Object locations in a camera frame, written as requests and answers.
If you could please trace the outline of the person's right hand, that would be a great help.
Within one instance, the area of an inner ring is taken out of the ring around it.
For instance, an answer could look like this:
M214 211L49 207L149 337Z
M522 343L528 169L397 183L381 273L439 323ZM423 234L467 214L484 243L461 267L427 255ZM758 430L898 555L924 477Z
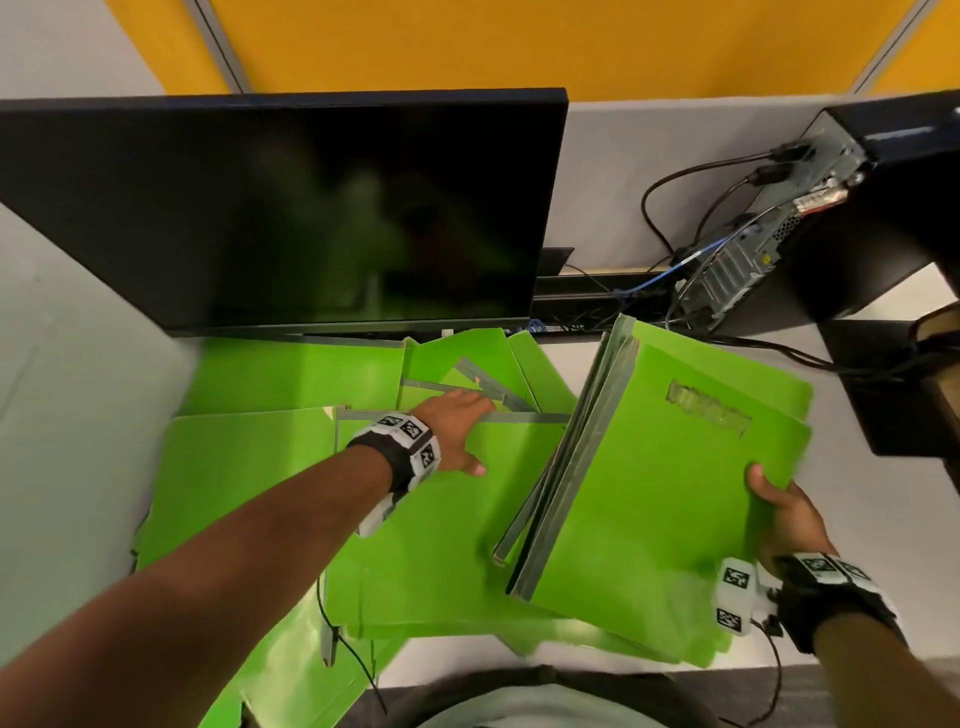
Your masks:
M782 578L778 558L796 553L838 556L825 522L805 491L791 481L784 491L784 506L773 507L771 524L758 546L759 563L767 573Z

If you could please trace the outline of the person's left hand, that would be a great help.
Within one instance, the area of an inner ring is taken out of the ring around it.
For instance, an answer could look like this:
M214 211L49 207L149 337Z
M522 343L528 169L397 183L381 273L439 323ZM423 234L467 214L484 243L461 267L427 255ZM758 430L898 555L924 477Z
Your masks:
M485 394L474 390L447 391L411 410L433 432L440 452L438 469L450 472L450 450L466 451L467 439L482 417L496 412Z

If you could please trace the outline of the green folder with grey spine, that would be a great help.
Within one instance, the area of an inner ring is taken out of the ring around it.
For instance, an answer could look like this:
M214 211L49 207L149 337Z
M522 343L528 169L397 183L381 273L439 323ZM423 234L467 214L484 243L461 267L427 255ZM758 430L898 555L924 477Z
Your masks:
M496 412L466 450L480 477L441 471L370 536L351 536L325 574L324 609L354 638L492 634L555 615L507 594L493 552L560 443L568 415Z

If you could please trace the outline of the green folder bundle with cutout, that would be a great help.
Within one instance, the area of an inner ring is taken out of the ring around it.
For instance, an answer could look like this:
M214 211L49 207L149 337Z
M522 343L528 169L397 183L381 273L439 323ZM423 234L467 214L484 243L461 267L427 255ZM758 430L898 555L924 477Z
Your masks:
M794 477L813 388L785 370L620 315L545 470L505 593L654 659L706 668L750 622L718 617L723 565L753 564Z

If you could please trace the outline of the person's right forearm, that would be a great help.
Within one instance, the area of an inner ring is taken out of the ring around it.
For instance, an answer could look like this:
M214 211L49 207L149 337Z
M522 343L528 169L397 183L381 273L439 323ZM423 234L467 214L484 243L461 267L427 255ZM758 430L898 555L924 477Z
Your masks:
M951 693L881 622L844 613L813 638L837 728L960 728Z

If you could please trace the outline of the left wrist tracker band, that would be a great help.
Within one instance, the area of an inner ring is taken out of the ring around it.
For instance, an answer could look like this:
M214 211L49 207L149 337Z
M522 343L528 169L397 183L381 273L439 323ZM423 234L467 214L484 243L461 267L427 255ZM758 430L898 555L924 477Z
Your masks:
M441 448L433 430L421 419L390 412L361 429L347 443L382 455L390 465L390 490L355 529L360 538L373 536L410 491L428 480L441 464Z

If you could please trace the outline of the wrist tracker band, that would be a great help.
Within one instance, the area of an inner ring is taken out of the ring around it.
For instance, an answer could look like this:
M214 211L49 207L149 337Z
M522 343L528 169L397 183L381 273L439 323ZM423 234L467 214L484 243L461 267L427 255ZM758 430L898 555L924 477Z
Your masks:
M907 645L896 607L858 565L823 552L778 556L775 564L782 583L767 601L798 652L813 655L817 630L843 614L865 615ZM724 559L714 589L716 625L739 637L747 635L761 595L754 564L733 557Z
M361 429L347 443L382 455L390 465L390 490L355 529L360 538L373 536L410 491L428 480L441 464L441 448L433 430L421 419L390 412Z

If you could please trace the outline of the right wrist tracker band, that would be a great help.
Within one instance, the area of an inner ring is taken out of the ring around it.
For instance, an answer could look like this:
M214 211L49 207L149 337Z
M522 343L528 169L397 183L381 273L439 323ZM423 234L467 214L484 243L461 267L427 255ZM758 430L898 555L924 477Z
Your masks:
M798 652L813 655L817 630L843 614L865 615L907 645L896 607L858 565L823 552L778 556L775 564L782 583L767 601ZM739 637L747 635L761 595L754 564L733 557L724 559L714 589L716 625Z

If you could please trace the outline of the black flat stand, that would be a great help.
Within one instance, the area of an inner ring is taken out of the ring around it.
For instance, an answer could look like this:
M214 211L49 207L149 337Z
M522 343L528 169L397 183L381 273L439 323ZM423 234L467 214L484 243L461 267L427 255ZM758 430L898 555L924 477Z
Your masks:
M878 456L960 462L960 420L935 392L934 365L915 321L834 320L818 324L832 363L862 375L839 376L870 450Z

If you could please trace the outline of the pile of green folders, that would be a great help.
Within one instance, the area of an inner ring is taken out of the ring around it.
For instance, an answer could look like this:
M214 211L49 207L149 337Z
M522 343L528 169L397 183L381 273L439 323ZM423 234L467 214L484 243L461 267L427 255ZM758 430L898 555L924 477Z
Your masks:
M478 380L460 375L475 367ZM404 410L458 383L493 386L499 412L567 415L577 397L527 332L475 329L420 345L324 337L215 338L201 352L169 424L149 516L133 550L139 569L242 504L329 457L384 411ZM353 637L312 584L230 680L200 728L335 728L371 676L418 637ZM518 655L541 642L636 658L653 655L572 620L508 623L494 633Z

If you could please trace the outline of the person's grey shirt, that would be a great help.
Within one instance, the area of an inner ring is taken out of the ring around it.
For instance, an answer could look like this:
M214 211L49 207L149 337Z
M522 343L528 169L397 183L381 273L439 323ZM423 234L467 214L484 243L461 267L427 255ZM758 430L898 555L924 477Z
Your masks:
M672 678L551 665L444 677L400 698L379 728L723 728Z

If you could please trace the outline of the black desktop computer tower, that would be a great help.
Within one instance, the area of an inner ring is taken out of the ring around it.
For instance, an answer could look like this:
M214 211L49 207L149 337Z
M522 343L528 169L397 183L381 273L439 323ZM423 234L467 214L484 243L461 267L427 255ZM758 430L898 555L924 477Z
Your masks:
M935 265L960 299L960 88L821 110L806 151L679 285L669 327L751 336L851 315ZM805 217L791 202L846 187Z

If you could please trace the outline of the white video connector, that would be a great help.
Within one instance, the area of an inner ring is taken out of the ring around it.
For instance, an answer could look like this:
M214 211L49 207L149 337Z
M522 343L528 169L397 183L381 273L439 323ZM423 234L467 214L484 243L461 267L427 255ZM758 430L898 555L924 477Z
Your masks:
M798 217L806 217L844 204L849 195L849 188L843 185L823 187L795 198L791 201L791 207Z

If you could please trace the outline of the black computer monitor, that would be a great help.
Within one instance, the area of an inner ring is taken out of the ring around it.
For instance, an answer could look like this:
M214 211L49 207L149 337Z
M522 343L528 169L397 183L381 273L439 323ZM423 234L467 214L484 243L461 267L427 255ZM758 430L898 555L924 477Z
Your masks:
M174 336L528 321L564 88L0 101L0 205Z

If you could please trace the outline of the yellow partition panel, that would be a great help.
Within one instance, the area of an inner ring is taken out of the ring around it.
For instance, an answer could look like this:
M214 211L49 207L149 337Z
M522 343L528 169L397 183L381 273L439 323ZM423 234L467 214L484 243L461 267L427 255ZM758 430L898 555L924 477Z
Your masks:
M839 94L913 0L211 0L258 91Z

